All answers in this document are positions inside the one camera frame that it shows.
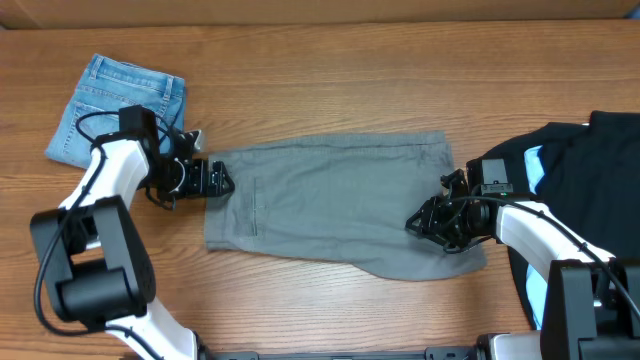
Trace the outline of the grey cotton shorts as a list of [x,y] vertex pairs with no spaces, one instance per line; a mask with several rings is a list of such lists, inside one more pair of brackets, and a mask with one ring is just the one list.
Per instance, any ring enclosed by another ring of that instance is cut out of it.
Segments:
[[454,161],[443,132],[293,138],[210,156],[232,194],[207,202],[210,250],[352,264],[373,275],[437,280],[482,269],[476,247],[448,255],[405,228],[440,193]]

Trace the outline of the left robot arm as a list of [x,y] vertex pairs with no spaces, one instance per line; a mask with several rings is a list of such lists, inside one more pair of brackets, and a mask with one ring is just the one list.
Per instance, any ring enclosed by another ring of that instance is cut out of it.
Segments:
[[90,165],[57,208],[31,219],[35,315],[52,334],[110,334],[142,359],[210,359],[201,337],[157,297],[130,207],[138,190],[172,211],[182,199],[226,197],[235,184],[223,162],[198,157],[202,131],[183,132],[140,105],[114,114],[118,130],[97,136],[83,129],[84,116],[75,120]]

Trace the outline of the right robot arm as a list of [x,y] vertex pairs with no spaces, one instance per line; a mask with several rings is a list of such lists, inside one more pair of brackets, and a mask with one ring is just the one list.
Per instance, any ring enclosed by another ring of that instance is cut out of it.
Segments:
[[449,254],[495,239],[519,253],[546,281],[544,320],[523,334],[481,335],[475,346],[439,348],[444,359],[636,359],[639,266],[573,232],[541,201],[517,192],[500,158],[476,159],[440,179],[405,223]]

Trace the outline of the light blue garment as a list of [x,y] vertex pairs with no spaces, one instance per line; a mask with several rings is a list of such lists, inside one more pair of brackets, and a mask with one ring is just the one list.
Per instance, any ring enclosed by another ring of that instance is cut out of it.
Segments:
[[[536,194],[536,187],[545,175],[540,157],[538,155],[542,146],[532,147],[524,152],[525,170],[527,174],[529,190]],[[526,273],[526,294],[532,309],[534,326],[540,330],[543,323],[544,307],[547,293],[547,281],[531,265]]]

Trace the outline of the folded blue denim jeans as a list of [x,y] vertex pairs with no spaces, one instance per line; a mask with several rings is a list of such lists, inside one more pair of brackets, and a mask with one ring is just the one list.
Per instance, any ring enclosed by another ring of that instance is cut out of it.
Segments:
[[158,127],[184,128],[186,83],[181,77],[96,54],[86,66],[45,150],[54,161],[86,168],[89,138],[119,129],[119,109],[141,105],[158,116]]

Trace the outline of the black garment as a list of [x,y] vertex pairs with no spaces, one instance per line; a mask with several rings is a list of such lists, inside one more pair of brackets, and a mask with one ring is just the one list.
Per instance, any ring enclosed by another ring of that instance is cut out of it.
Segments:
[[536,195],[551,213],[618,259],[639,256],[639,116],[594,111],[588,124],[550,122],[492,149],[515,191],[530,193],[524,152],[541,145]]

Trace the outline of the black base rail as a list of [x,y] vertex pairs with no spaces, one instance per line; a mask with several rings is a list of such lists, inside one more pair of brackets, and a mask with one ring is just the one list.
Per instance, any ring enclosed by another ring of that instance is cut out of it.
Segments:
[[212,353],[213,360],[485,360],[476,346],[428,347],[421,351],[330,352],[259,354],[257,352]]

